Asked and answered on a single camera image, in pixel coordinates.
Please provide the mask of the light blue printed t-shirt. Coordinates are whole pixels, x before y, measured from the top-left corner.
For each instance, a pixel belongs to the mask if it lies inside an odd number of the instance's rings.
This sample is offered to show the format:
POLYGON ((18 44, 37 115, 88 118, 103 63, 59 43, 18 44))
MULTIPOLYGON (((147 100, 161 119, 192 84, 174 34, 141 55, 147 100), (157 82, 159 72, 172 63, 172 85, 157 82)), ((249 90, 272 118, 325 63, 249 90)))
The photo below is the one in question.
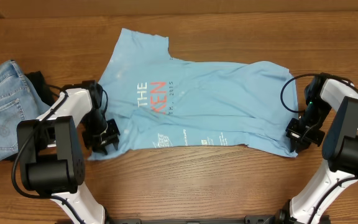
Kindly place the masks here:
POLYGON ((189 62, 159 35, 123 29, 100 85, 119 144, 91 160, 178 146, 246 145, 295 157, 285 130, 298 107, 290 71, 268 61, 189 62))

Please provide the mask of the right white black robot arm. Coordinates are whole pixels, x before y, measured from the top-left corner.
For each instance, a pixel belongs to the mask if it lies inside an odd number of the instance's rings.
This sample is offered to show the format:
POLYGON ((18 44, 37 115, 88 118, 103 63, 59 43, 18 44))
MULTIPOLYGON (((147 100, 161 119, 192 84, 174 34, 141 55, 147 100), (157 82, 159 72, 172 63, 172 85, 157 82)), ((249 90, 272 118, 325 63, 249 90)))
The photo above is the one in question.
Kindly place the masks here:
POLYGON ((347 78, 312 73, 305 88, 306 109, 286 127, 291 151, 315 144, 322 163, 306 187, 272 223, 330 223, 325 210, 358 181, 358 89, 347 78))

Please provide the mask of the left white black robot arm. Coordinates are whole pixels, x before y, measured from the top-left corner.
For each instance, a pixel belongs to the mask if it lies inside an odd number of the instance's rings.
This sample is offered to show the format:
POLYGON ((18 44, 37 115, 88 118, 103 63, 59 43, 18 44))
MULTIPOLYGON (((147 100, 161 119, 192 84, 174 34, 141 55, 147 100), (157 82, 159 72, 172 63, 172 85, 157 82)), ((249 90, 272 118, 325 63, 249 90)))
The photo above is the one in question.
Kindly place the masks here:
POLYGON ((103 155, 119 142, 106 119, 108 95, 94 80, 65 85, 56 102, 36 119, 17 125, 18 153, 11 171, 17 193, 55 202, 72 223, 113 223, 85 184, 82 146, 103 155))

